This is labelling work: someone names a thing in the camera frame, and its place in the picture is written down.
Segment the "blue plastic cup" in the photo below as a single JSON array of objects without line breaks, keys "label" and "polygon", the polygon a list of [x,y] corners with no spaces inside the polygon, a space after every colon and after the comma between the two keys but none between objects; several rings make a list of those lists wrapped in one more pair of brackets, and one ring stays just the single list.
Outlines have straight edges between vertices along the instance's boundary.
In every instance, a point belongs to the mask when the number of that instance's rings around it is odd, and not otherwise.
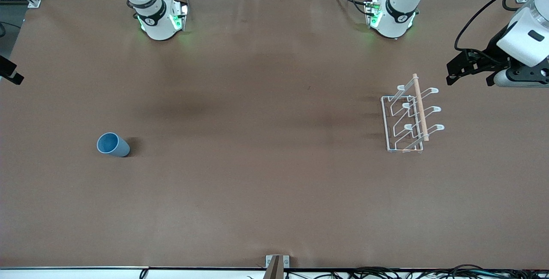
[{"label": "blue plastic cup", "polygon": [[101,135],[96,146],[98,152],[120,158],[127,156],[131,151],[129,144],[113,132]]}]

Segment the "grey metal bracket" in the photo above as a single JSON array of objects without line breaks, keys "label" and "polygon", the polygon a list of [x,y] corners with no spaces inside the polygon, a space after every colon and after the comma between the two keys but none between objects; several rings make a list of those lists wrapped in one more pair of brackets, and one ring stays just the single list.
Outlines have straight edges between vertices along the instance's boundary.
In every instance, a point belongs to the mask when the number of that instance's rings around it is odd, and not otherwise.
[{"label": "grey metal bracket", "polygon": [[[266,255],[265,256],[265,269],[269,267],[269,264],[274,259],[275,255]],[[290,256],[289,255],[280,255],[280,263],[283,265],[283,269],[288,269],[290,265]]]}]

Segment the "brown wooden post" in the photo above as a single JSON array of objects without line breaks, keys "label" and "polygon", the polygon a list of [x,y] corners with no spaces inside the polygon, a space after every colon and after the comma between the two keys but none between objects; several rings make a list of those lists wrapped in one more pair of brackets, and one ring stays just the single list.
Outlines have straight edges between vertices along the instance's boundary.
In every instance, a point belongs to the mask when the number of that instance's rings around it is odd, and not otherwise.
[{"label": "brown wooden post", "polygon": [[262,279],[284,279],[284,269],[279,259],[280,255],[274,256]]}]

